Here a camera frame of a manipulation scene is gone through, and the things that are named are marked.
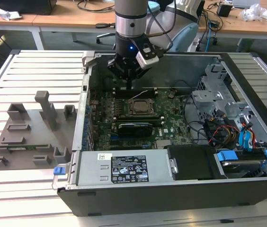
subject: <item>black power adapter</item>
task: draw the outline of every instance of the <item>black power adapter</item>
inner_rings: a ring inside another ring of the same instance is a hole
[[[208,24],[210,24],[211,28],[216,28],[216,29],[218,29],[220,26],[220,22],[216,20],[210,20],[208,21]]]
[[[228,17],[233,5],[220,4],[217,9],[217,15],[220,17]]]

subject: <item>green circuit board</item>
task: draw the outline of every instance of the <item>green circuit board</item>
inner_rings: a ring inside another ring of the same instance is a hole
[[[164,116],[161,127],[153,127],[152,134],[145,138],[120,139],[114,129],[114,116],[130,115],[130,100],[116,99],[111,92],[97,94],[97,101],[93,101],[91,94],[90,105],[93,108],[94,124],[94,150],[118,150],[118,149],[159,149],[165,144],[190,144],[192,137],[187,131],[187,125],[181,115],[181,97],[168,97],[169,89],[158,90],[158,95],[150,100],[153,107],[152,116]]]

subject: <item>computer case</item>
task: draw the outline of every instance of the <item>computer case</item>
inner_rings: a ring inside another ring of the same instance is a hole
[[[19,13],[50,15],[57,0],[0,0],[0,8]]]

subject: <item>barcode sticker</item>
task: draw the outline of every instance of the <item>barcode sticker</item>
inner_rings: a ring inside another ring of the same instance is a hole
[[[110,160],[112,153],[98,154],[98,160]]]

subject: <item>chair wheel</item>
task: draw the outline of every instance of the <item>chair wheel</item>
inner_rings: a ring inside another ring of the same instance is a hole
[[[215,37],[215,38],[214,38],[214,41],[213,41],[213,45],[216,46],[217,43],[218,43],[218,39]]]

